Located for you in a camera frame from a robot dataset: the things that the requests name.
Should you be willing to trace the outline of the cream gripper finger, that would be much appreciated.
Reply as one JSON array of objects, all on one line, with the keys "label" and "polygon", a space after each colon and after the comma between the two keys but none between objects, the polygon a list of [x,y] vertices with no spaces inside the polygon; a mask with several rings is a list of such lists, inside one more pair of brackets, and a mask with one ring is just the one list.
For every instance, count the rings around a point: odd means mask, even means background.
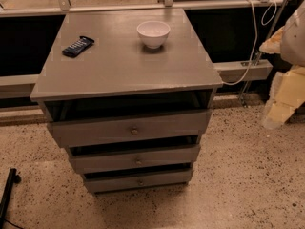
[{"label": "cream gripper finger", "polygon": [[267,54],[280,54],[283,27],[278,29],[269,39],[261,44],[259,50]]},{"label": "cream gripper finger", "polygon": [[277,72],[269,97],[262,125],[271,130],[282,126],[305,103],[305,68],[293,65],[286,73]]}]

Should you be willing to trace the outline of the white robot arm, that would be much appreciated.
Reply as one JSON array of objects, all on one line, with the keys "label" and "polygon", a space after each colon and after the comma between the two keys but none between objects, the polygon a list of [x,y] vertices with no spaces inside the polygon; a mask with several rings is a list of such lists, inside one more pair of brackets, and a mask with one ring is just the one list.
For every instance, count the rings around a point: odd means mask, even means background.
[{"label": "white robot arm", "polygon": [[279,54],[292,65],[287,72],[275,74],[265,105],[262,125],[275,129],[305,103],[305,1],[259,50]]}]

